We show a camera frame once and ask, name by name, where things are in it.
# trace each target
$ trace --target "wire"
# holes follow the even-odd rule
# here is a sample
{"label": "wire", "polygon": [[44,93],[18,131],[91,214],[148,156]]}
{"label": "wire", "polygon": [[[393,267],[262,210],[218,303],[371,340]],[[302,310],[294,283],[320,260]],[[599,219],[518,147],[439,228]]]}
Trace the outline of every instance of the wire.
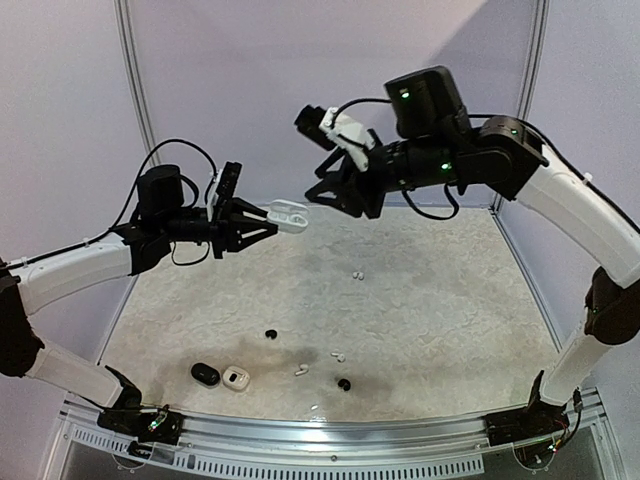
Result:
{"label": "wire", "polygon": [[582,411],[578,412],[578,418],[576,420],[576,426],[573,428],[573,431],[569,434],[566,440],[561,439],[561,443],[556,445],[556,450],[560,450],[563,447],[566,447],[567,443],[571,441],[571,439],[576,435],[576,432],[580,428],[580,422],[582,421]]}
{"label": "wire", "polygon": [[336,113],[333,114],[333,118],[331,119],[331,130],[336,126],[336,119],[342,112],[349,107],[358,105],[359,103],[391,103],[391,100],[388,98],[356,98],[355,100],[351,100],[339,107],[338,110],[336,110]]}
{"label": "wire", "polygon": [[187,208],[193,208],[196,203],[198,203],[198,198],[200,198],[200,190],[196,185],[196,182],[191,180],[189,177],[185,177],[184,175],[180,175],[180,180],[182,180],[185,185],[187,185],[191,189],[191,193],[193,193],[193,200],[187,206]]}
{"label": "wire", "polygon": [[139,413],[142,410],[157,410],[157,411],[161,410],[161,407],[156,407],[156,406],[153,406],[153,405],[148,406],[148,407],[145,407],[144,405],[140,405],[140,407],[136,407],[136,408],[109,408],[109,407],[103,407],[99,403],[96,403],[93,400],[89,400],[86,397],[80,396],[80,398],[82,398],[85,402],[89,402],[91,405],[93,405],[94,407],[100,409],[103,412],[110,412],[110,413]]}
{"label": "wire", "polygon": [[349,137],[345,137],[344,135],[342,135],[341,133],[338,134],[338,138],[340,138],[341,140],[344,140],[345,142],[347,142],[350,145],[353,145],[355,147],[361,148],[365,151],[368,151],[369,149],[367,148],[367,146],[363,143],[358,143],[354,140],[351,140]]}
{"label": "wire", "polygon": [[[469,118],[491,118],[496,116],[498,115],[492,115],[488,113],[475,113],[475,114],[469,115]],[[580,172],[580,170],[574,167],[573,164],[569,160],[567,160],[564,157],[564,155],[562,155],[562,153],[560,153],[560,150],[558,150],[558,147],[556,147],[553,144],[553,142],[549,140],[549,137],[547,137],[538,127],[527,122],[526,120],[522,120],[516,117],[509,117],[509,118],[513,118],[514,120],[517,120],[518,122],[522,123],[523,125],[533,130],[547,145],[549,145],[549,147],[551,147],[551,149],[555,152],[555,154],[558,156],[560,161],[564,163],[569,170],[571,170],[580,180],[584,180],[584,175]],[[618,204],[616,204],[613,200],[611,200],[611,198],[609,198],[604,192],[602,192],[599,188],[597,188],[593,183],[585,182],[585,184],[587,185],[588,188],[590,188],[593,191],[593,193],[595,193],[602,200],[607,202],[609,206],[618,213],[618,215],[624,218],[626,222],[629,224],[629,226],[636,231],[636,233],[640,234],[640,227],[633,221],[631,217],[629,217],[629,215],[627,215],[624,212],[624,210],[622,210],[622,208],[618,206]]]}
{"label": "wire", "polygon": [[216,176],[212,176],[211,180],[209,180],[209,185],[207,185],[207,189],[204,191],[204,206],[208,206],[209,205],[209,193],[211,192],[211,189],[213,188],[213,186],[216,183]]}
{"label": "wire", "polygon": [[170,143],[181,143],[183,145],[187,145],[187,146],[197,150],[198,152],[200,152],[207,159],[207,162],[209,162],[209,165],[211,166],[211,168],[213,170],[214,177],[218,174],[218,169],[216,168],[216,164],[214,163],[213,158],[211,158],[211,156],[206,151],[204,151],[201,147],[199,147],[195,143],[192,143],[192,142],[190,142],[188,140],[183,140],[182,138],[169,138],[167,140],[164,140],[164,141],[160,142],[159,144],[157,144],[155,147],[153,147],[151,149],[151,151],[147,154],[146,158],[142,162],[142,165],[140,165],[140,169],[138,170],[138,173],[136,174],[136,177],[135,177],[135,180],[134,180],[133,185],[131,187],[131,190],[129,191],[129,195],[127,195],[127,200],[124,203],[124,207],[122,207],[122,210],[118,214],[118,217],[116,218],[116,220],[113,222],[113,224],[105,232],[101,233],[97,237],[89,239],[86,242],[76,243],[74,245],[69,245],[68,247],[60,248],[58,250],[53,250],[53,251],[48,252],[48,253],[43,253],[42,255],[38,255],[36,257],[29,258],[25,262],[20,262],[20,263],[7,265],[6,268],[8,270],[13,270],[15,268],[26,266],[26,265],[29,265],[31,263],[40,262],[42,260],[46,260],[47,258],[51,258],[51,257],[53,257],[55,255],[60,255],[60,254],[63,254],[63,253],[71,252],[73,250],[77,250],[78,248],[82,248],[82,247],[84,247],[86,245],[91,245],[93,243],[96,243],[96,242],[102,240],[107,235],[109,235],[111,230],[113,228],[115,228],[118,225],[118,223],[120,223],[120,220],[122,220],[122,217],[124,216],[125,212],[127,211],[127,207],[129,206],[129,203],[131,202],[131,198],[133,197],[133,193],[135,192],[135,189],[136,189],[136,182],[137,182],[138,178],[140,178],[140,176],[142,175],[142,172],[144,171],[144,168],[147,166],[147,163],[149,163],[149,161],[151,160],[153,155],[155,155],[155,153],[158,150],[160,150],[160,148],[162,148],[165,145],[168,145]]}
{"label": "wire", "polygon": [[402,190],[402,196],[404,197],[407,204],[411,207],[411,209],[421,217],[428,218],[429,220],[450,220],[453,217],[455,217],[460,211],[460,205],[458,204],[455,197],[449,190],[449,185],[446,183],[444,184],[444,194],[446,195],[447,200],[449,200],[449,203],[451,203],[451,206],[453,207],[453,212],[451,212],[451,215],[449,215],[448,217],[439,217],[437,215],[430,215],[420,210],[418,206],[414,203],[414,201],[411,199],[411,197],[409,196],[409,192],[407,190]]}
{"label": "wire", "polygon": [[211,251],[211,244],[207,242],[207,251],[204,253],[202,257],[198,258],[197,260],[193,260],[191,262],[176,262],[175,260],[176,244],[174,243],[173,247],[171,248],[171,261],[176,267],[192,267],[193,265],[197,265],[199,263],[204,262],[209,256],[210,251]]}

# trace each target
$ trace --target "white wall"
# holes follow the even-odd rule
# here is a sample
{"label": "white wall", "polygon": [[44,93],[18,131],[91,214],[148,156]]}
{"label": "white wall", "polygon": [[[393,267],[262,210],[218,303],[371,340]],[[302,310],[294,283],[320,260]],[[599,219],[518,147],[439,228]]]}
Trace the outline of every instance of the white wall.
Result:
{"label": "white wall", "polygon": [[[632,218],[640,221],[640,4],[551,2],[531,121]],[[582,318],[595,262],[517,205],[501,214],[562,339]],[[629,478],[640,478],[640,340],[613,351],[594,377]]]}
{"label": "white wall", "polygon": [[[303,199],[327,153],[296,132],[305,105],[385,95],[383,84],[448,65],[470,111],[514,114],[533,0],[136,0],[131,2],[142,80],[157,139],[179,135],[218,160],[245,164],[238,192],[264,202]],[[352,113],[383,141],[396,138],[388,106]],[[165,161],[206,178],[197,155],[169,147]],[[442,188],[416,201],[446,204]],[[486,187],[467,205],[489,204]]]}
{"label": "white wall", "polygon": [[[0,256],[12,260],[100,233],[144,150],[112,2],[0,7]],[[37,333],[95,359],[130,280],[60,301]],[[0,377],[0,478],[37,477],[63,392]]]}

